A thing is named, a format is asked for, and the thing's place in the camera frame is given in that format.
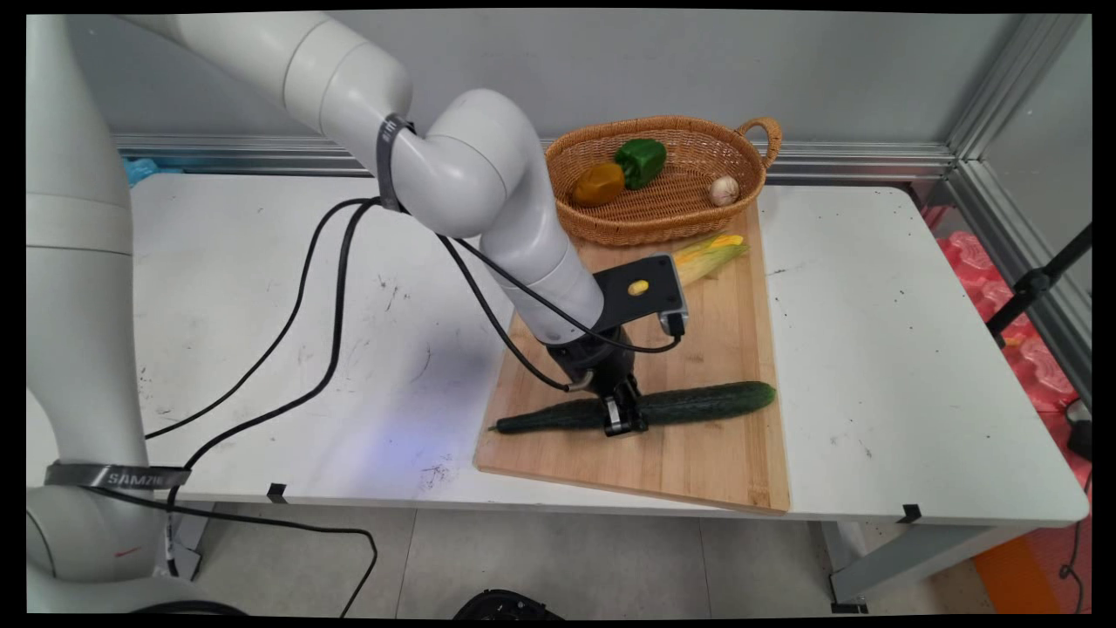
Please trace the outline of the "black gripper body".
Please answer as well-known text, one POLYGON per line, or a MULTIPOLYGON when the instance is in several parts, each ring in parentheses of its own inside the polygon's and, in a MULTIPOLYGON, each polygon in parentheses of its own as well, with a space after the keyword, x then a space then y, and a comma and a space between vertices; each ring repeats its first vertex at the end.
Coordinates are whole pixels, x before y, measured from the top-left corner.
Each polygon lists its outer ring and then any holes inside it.
POLYGON ((602 399, 639 398, 634 373, 636 355, 617 346, 617 342, 629 345, 629 334, 624 327, 615 326, 603 330, 602 335, 606 341, 581 337, 565 345, 548 345, 547 354, 570 378, 570 392, 590 392, 602 399))

